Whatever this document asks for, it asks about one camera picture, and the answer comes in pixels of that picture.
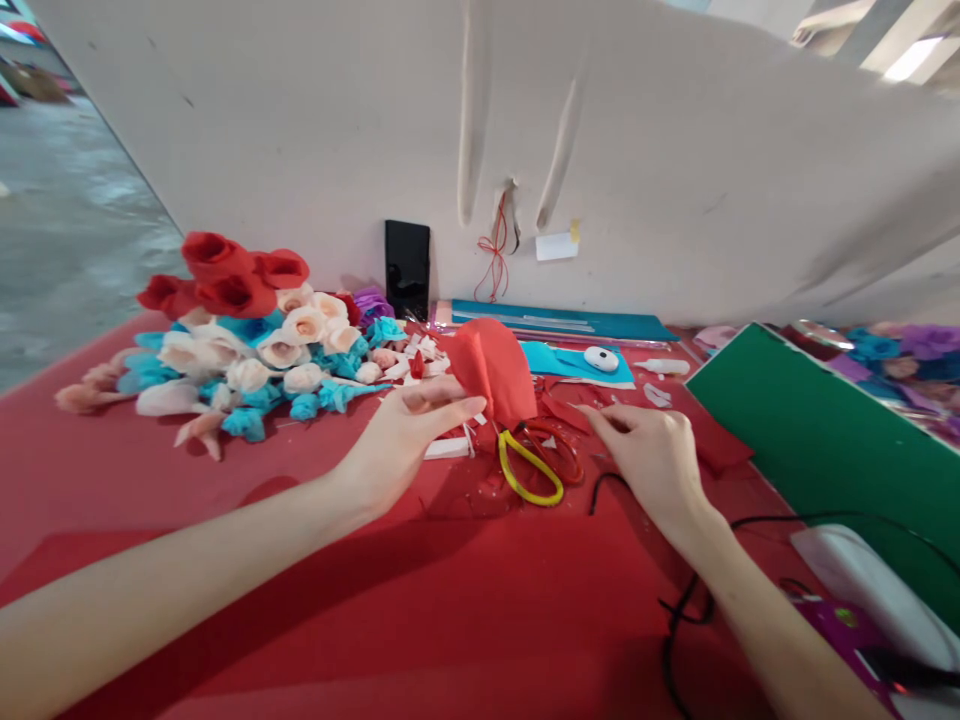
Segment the red string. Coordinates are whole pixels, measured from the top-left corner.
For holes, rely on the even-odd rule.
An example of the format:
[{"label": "red string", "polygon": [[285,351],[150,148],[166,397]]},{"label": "red string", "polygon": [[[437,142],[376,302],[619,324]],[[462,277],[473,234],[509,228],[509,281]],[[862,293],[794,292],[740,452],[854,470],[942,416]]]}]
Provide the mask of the red string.
[{"label": "red string", "polygon": [[[484,236],[477,241],[477,247],[481,250],[489,253],[493,253],[493,258],[490,260],[490,267],[487,268],[487,272],[483,274],[480,282],[477,283],[477,286],[473,289],[473,299],[476,302],[480,302],[477,297],[477,291],[480,289],[480,286],[486,282],[487,278],[490,278],[490,281],[493,283],[493,286],[490,288],[490,298],[488,302],[495,303],[497,301],[497,295],[501,297],[507,294],[507,288],[510,287],[510,272],[507,270],[507,260],[503,255],[503,250],[507,246],[507,218],[503,214],[503,203],[507,199],[507,194],[504,193],[500,196],[500,207],[497,208],[497,227],[494,231],[494,239]],[[500,227],[503,227],[503,241],[500,240]],[[503,292],[500,292],[500,283],[506,280],[506,284],[503,286]]]}]

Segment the yellow scissors handle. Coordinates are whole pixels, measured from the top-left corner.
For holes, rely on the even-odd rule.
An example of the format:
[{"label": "yellow scissors handle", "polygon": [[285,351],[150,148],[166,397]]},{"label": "yellow scissors handle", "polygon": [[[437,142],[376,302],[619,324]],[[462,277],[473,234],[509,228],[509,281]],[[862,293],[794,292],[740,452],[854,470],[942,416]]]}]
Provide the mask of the yellow scissors handle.
[{"label": "yellow scissors handle", "polygon": [[[552,482],[554,487],[557,488],[557,491],[553,495],[534,495],[517,481],[516,475],[513,474],[513,468],[510,466],[510,458],[507,456],[508,445],[516,450],[520,457],[529,462],[531,465],[537,468],[537,470],[542,472],[550,479],[550,482]],[[506,476],[507,482],[510,484],[510,487],[513,488],[514,492],[517,493],[517,495],[522,497],[527,502],[533,503],[534,505],[540,505],[542,507],[553,507],[563,500],[563,483],[560,482],[560,478],[557,477],[557,474],[543,460],[518,443],[516,439],[514,439],[513,435],[510,434],[509,430],[504,430],[502,433],[500,433],[500,439],[497,442],[497,446],[500,449],[500,465],[503,467],[503,474]]]}]

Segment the smartphone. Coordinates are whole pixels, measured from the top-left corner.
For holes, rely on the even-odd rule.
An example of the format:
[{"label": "smartphone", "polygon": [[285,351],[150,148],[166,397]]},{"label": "smartphone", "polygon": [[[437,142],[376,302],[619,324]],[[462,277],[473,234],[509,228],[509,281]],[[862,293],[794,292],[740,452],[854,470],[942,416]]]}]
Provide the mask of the smartphone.
[{"label": "smartphone", "polygon": [[427,321],[430,298],[430,228],[387,220],[387,302],[404,319]]}]

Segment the right hand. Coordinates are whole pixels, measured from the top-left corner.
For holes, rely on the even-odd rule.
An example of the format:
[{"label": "right hand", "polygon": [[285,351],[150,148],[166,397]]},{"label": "right hand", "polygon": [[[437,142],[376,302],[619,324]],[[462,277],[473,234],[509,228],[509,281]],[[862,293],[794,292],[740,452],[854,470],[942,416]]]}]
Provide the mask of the right hand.
[{"label": "right hand", "polygon": [[726,521],[700,482],[690,421],[681,413],[611,405],[580,406],[613,455],[634,497],[667,540],[688,556]]}]

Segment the white glue bottle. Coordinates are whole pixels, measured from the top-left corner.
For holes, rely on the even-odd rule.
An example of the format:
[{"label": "white glue bottle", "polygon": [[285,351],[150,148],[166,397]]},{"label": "white glue bottle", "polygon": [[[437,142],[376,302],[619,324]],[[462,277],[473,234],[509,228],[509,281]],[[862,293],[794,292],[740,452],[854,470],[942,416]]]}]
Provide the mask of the white glue bottle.
[{"label": "white glue bottle", "polygon": [[653,358],[644,360],[642,363],[634,363],[634,367],[642,367],[644,370],[663,375],[686,375],[690,372],[690,363],[686,360],[663,360]]}]

